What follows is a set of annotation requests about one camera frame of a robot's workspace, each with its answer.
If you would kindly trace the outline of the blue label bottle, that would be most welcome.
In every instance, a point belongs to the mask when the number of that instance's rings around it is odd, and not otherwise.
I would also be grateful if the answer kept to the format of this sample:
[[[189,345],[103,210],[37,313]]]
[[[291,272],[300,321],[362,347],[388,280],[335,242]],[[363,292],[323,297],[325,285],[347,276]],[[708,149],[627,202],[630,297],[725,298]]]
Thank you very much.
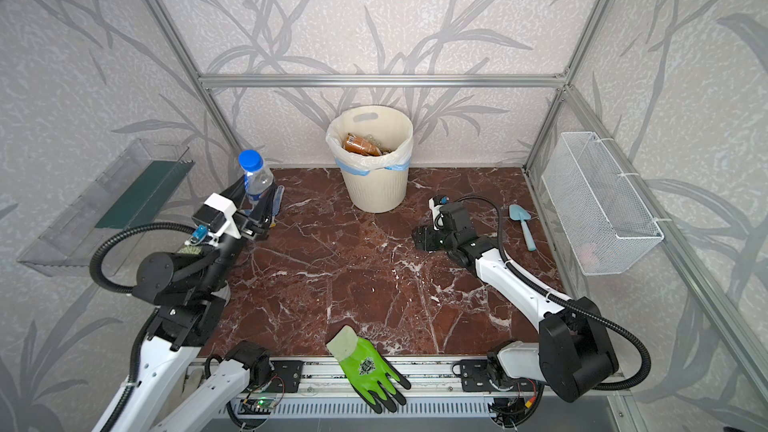
[[[256,150],[243,150],[238,163],[244,173],[244,190],[251,204],[256,205],[274,183],[274,175],[262,155]]]

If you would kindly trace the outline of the Nescafe bottle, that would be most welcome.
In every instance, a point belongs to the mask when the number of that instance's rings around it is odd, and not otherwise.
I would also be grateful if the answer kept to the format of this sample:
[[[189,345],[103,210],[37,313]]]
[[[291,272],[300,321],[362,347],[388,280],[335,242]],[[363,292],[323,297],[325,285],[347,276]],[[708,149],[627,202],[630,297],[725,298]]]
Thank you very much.
[[[352,133],[346,135],[342,141],[342,147],[347,152],[362,156],[380,157],[386,154],[375,140]]]

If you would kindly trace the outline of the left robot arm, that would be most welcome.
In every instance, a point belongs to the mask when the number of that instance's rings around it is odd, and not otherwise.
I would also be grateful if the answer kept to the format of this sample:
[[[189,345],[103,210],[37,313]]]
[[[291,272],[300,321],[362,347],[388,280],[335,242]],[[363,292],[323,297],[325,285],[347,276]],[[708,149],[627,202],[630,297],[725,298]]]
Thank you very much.
[[[99,287],[152,305],[150,317],[131,346],[129,371],[96,425],[98,431],[199,431],[212,415],[242,389],[268,381],[266,350],[256,344],[237,345],[223,361],[223,371],[207,379],[167,419],[157,419],[176,380],[214,334],[229,301],[226,278],[249,241],[267,238],[274,205],[282,187],[270,184],[252,209],[239,205],[245,188],[233,183],[210,195],[192,216],[192,224],[154,222],[129,227],[103,242],[89,263]],[[132,286],[107,278],[108,254],[128,238],[152,231],[186,235],[176,252],[154,252],[136,271]]]

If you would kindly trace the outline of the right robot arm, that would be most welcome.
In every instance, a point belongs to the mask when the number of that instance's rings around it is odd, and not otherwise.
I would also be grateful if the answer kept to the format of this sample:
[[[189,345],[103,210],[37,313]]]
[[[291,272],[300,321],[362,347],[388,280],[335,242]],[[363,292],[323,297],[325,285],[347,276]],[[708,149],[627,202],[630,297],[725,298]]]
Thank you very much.
[[[569,403],[591,390],[627,390],[644,382],[652,369],[645,344],[603,317],[590,299],[573,299],[557,291],[513,260],[504,247],[501,212],[496,214],[495,237],[479,234],[465,206],[468,200],[430,198],[432,221],[414,228],[412,238],[419,250],[445,252],[511,302],[535,328],[537,345],[515,342],[495,353],[491,360],[501,372],[510,379],[543,382]],[[638,371],[619,381],[610,379],[619,370],[612,335],[629,342],[640,357]]]

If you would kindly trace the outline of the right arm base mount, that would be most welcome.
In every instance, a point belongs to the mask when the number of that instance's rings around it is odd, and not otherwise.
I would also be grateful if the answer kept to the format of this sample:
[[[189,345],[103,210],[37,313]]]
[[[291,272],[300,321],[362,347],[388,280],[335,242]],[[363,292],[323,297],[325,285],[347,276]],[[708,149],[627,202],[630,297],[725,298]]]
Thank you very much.
[[[512,378],[501,366],[497,351],[488,352],[483,359],[462,359],[451,366],[461,380],[463,392],[533,392],[538,383],[528,378]]]

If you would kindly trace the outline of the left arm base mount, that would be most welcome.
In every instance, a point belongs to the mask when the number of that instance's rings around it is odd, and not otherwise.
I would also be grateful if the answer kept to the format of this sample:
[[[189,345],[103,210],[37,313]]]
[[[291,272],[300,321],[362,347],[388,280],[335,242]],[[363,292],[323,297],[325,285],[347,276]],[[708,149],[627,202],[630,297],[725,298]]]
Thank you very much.
[[[225,360],[240,362],[248,371],[250,389],[270,393],[297,393],[304,362],[272,359],[269,351],[255,343],[241,341],[225,356]]]

